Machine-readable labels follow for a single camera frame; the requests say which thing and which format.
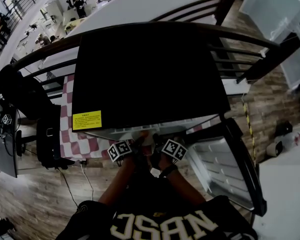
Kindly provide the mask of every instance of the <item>black cable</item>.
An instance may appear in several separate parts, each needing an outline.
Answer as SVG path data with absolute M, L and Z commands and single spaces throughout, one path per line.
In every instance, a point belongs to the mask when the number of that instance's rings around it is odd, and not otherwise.
M 38 156 L 35 152 L 32 152 L 32 151 L 30 151 L 29 149 L 26 149 L 26 148 L 25 148 L 25 150 L 26 150 L 26 151 L 29 151 L 29 152 L 31 152 L 31 153 L 33 153 L 33 154 L 35 154 L 36 156 Z
M 63 178 L 64 178 L 64 180 L 65 180 L 65 183 L 66 183 L 66 186 L 68 187 L 68 190 L 69 190 L 69 192 L 70 192 L 70 195 L 71 195 L 71 197 L 72 197 L 72 200 L 74 201 L 74 203 L 75 203 L 75 205 L 76 205 L 76 207 L 78 208 L 78 205 L 77 205 L 77 203 L 76 203 L 76 201 L 75 201 L 75 199 L 74 199 L 74 196 L 72 195 L 72 193 L 71 193 L 71 190 L 70 190 L 70 187 L 69 187 L 69 184 L 68 184 L 68 182 L 67 182 L 67 180 L 66 180 L 66 177 L 65 177 L 65 175 L 62 173 L 62 171 L 60 171 L 60 169 L 59 168 L 57 168 L 58 170 L 59 170 L 59 172 L 61 173 L 61 175 L 63 176 Z
M 14 133 L 16 133 L 21 125 L 21 116 L 20 116 L 20 113 L 19 113 L 19 109 L 16 110 L 18 112 L 18 115 L 19 115 L 19 125 L 18 125 L 18 128 L 14 131 Z
M 10 157 L 14 157 L 13 155 L 11 155 L 7 149 L 7 145 L 6 145 L 6 139 L 4 138 L 3 139 L 3 143 L 4 143 L 4 147 L 5 147 L 5 151 L 7 152 L 7 154 L 10 156 Z

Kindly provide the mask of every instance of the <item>strap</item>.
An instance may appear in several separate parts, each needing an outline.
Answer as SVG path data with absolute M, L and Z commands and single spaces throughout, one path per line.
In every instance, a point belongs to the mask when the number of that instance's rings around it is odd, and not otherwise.
M 159 178 L 163 178 L 168 176 L 170 173 L 172 173 L 174 170 L 178 170 L 178 167 L 175 164 L 171 164 L 169 167 L 165 168 L 161 174 L 159 175 Z

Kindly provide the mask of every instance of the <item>black monitor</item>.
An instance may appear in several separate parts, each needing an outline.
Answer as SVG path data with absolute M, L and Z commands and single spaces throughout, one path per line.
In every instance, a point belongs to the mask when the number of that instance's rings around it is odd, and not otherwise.
M 153 22 L 110 27 L 102 35 L 88 32 L 77 59 L 72 116 L 100 113 L 101 123 L 91 130 L 230 110 L 212 54 L 195 24 Z

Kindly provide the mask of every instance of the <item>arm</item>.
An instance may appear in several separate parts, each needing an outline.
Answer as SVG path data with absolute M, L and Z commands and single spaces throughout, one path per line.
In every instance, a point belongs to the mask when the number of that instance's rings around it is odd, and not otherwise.
M 110 186 L 100 197 L 99 203 L 112 206 L 127 188 L 128 182 L 135 171 L 135 167 L 132 156 L 125 157 L 123 165 L 119 168 Z
M 159 162 L 160 170 L 172 165 L 172 162 L 165 154 L 161 154 Z M 189 201 L 192 205 L 197 206 L 205 202 L 205 198 L 181 175 L 178 170 L 173 170 L 166 178 L 169 180 L 174 190 L 185 200 Z

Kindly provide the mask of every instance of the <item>white letters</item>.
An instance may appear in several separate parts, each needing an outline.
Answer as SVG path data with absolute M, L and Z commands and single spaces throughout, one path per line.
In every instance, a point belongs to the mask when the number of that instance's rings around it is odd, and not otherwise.
M 188 236 L 185 226 L 182 223 L 182 220 L 182 217 L 173 217 L 161 223 L 160 228 L 162 231 L 163 240 L 171 240 L 170 236 L 173 234 L 179 234 L 179 237 L 182 240 L 191 240 L 191 236 Z M 176 224 L 176 228 L 169 230 L 168 225 L 172 223 Z
M 149 222 L 152 227 L 143 226 L 143 222 L 144 221 L 145 222 Z M 151 233 L 151 237 L 150 237 L 149 240 L 160 240 L 160 232 L 158 230 L 156 230 L 155 228 L 153 228 L 153 227 L 158 228 L 159 225 L 154 220 L 152 220 L 150 218 L 147 218 L 147 217 L 145 217 L 143 215 L 137 215 L 135 217 L 134 224 L 142 232 L 149 232 L 149 233 Z M 133 239 L 134 240 L 146 240 L 146 239 L 141 238 L 141 235 L 142 235 L 141 231 L 135 230 L 133 232 Z
M 184 216 L 184 218 L 190 223 L 191 227 L 195 232 L 193 236 L 194 239 L 198 240 L 207 235 L 204 230 L 200 229 L 199 225 L 209 231 L 215 230 L 215 228 L 217 228 L 218 225 L 213 223 L 207 216 L 205 216 L 202 210 L 197 210 L 195 213 L 198 214 L 201 217 L 201 219 L 199 219 L 196 216 L 193 216 L 192 214 L 188 214 L 187 216 Z
M 124 233 L 120 233 L 117 231 L 118 227 L 115 225 L 112 225 L 110 231 L 111 234 L 119 239 L 122 240 L 127 240 L 130 239 L 132 236 L 132 230 L 133 230 L 133 225 L 134 225 L 134 220 L 135 220 L 135 216 L 133 214 L 120 214 L 118 215 L 118 219 L 123 219 L 124 217 L 128 218 L 128 221 L 126 222 L 125 228 L 124 228 Z

